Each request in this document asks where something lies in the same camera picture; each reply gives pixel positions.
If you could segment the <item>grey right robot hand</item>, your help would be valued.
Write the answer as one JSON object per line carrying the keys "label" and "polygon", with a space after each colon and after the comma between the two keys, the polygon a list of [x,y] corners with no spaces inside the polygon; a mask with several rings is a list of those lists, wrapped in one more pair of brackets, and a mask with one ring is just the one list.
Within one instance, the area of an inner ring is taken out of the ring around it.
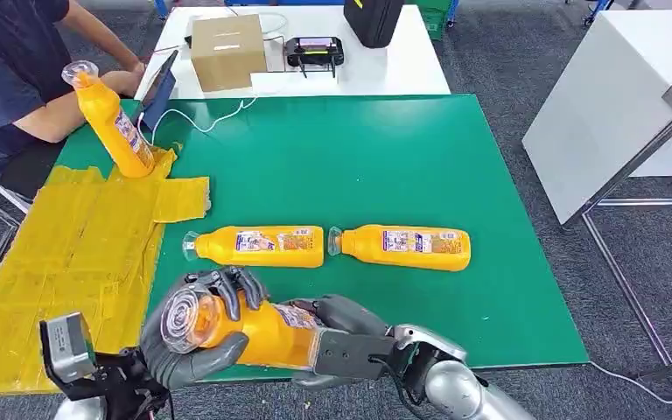
{"label": "grey right robot hand", "polygon": [[[359,303],[341,295],[295,298],[283,302],[310,312],[326,327],[354,334],[384,336],[389,325]],[[357,379],[296,372],[291,382],[306,390],[332,389],[359,382]]]}

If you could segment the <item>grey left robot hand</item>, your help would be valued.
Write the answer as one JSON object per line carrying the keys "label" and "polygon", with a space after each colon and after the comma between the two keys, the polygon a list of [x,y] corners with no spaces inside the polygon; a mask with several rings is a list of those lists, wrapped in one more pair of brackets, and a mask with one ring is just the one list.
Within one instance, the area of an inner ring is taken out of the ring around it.
{"label": "grey left robot hand", "polygon": [[266,287],[243,267],[223,266],[180,276],[167,292],[164,301],[147,318],[139,342],[150,375],[169,390],[183,388],[232,367],[249,343],[245,333],[231,332],[218,346],[212,348],[201,348],[185,354],[171,351],[162,338],[163,311],[172,295],[188,284],[201,284],[218,295],[224,303],[227,317],[232,320],[241,317],[240,291],[244,294],[247,307],[252,310],[259,309],[261,303],[270,296]]}

